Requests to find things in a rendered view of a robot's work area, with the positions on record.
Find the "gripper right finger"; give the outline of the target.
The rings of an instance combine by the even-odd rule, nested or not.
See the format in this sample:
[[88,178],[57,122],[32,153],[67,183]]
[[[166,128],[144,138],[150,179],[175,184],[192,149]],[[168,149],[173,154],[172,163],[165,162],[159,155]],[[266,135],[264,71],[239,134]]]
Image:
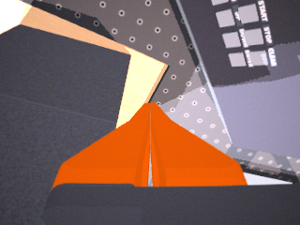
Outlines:
[[153,187],[247,185],[240,164],[150,103]]

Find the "white thermal cycler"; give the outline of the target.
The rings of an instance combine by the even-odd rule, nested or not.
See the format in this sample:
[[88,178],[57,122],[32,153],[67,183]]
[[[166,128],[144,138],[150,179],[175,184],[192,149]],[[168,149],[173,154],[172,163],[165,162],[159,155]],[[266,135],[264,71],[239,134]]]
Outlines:
[[176,1],[232,146],[300,159],[300,0]]

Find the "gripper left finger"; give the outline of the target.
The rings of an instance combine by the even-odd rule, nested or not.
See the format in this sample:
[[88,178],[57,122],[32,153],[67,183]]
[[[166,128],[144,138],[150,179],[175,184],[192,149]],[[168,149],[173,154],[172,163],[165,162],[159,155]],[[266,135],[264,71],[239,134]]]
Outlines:
[[150,103],[125,124],[65,161],[52,189],[64,183],[133,184],[148,187]]

